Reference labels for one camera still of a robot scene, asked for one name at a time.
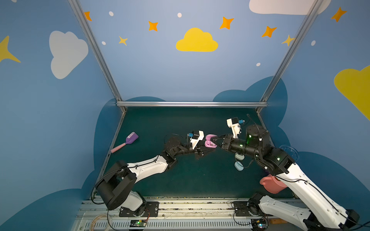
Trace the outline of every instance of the pink watering can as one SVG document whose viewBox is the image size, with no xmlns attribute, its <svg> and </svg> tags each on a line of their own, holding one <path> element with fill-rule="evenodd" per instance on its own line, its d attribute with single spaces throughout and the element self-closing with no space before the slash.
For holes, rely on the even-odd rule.
<svg viewBox="0 0 370 231">
<path fill-rule="evenodd" d="M 286 184 L 284 184 L 271 174 L 262 178 L 259 183 L 263 185 L 268 192 L 273 194 L 279 193 L 281 190 L 287 187 Z"/>
</svg>

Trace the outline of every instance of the pink spatula handle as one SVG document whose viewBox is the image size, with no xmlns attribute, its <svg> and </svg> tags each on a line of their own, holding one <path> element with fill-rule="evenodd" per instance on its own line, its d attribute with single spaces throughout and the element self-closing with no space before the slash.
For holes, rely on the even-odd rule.
<svg viewBox="0 0 370 231">
<path fill-rule="evenodd" d="M 123 146 L 125 146 L 125 145 L 126 145 L 126 143 L 123 143 L 123 144 L 121 144 L 121 145 L 118 145 L 117 147 L 115 147 L 115 148 L 113 148 L 113 149 L 111 150 L 111 153 L 113 153 L 113 152 L 117 151 L 118 149 L 122 148 L 122 147 L 123 147 Z"/>
</svg>

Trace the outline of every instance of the white cloud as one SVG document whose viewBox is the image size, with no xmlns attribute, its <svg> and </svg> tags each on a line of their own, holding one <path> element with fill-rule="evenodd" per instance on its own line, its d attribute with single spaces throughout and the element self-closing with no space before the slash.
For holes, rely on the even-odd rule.
<svg viewBox="0 0 370 231">
<path fill-rule="evenodd" d="M 51 61 L 51 71 L 58 79 L 63 79 L 87 56 L 87 43 L 78 39 L 68 31 L 63 33 L 53 31 L 49 38 L 50 51 L 54 58 Z"/>
<path fill-rule="evenodd" d="M 331 0 L 324 0 L 319 8 L 323 12 Z M 257 14 L 306 15 L 314 0 L 250 0 L 249 9 Z"/>
</svg>

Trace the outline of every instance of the purple spatula head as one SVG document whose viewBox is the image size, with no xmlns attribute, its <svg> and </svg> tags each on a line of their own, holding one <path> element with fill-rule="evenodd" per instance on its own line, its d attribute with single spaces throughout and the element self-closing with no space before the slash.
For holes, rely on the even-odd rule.
<svg viewBox="0 0 370 231">
<path fill-rule="evenodd" d="M 139 136 L 135 132 L 131 132 L 130 135 L 126 137 L 126 144 L 133 143 Z"/>
</svg>

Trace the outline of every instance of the purple and pink spatula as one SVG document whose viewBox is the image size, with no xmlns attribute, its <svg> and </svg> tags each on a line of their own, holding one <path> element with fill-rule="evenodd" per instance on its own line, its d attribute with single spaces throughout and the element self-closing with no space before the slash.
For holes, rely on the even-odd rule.
<svg viewBox="0 0 370 231">
<path fill-rule="evenodd" d="M 133 143 L 137 138 L 139 138 L 139 136 L 135 132 L 131 132 L 131 134 L 126 137 L 126 142 L 113 148 L 111 150 L 111 153 L 117 151 L 118 149 L 122 148 L 125 145 Z"/>
</svg>

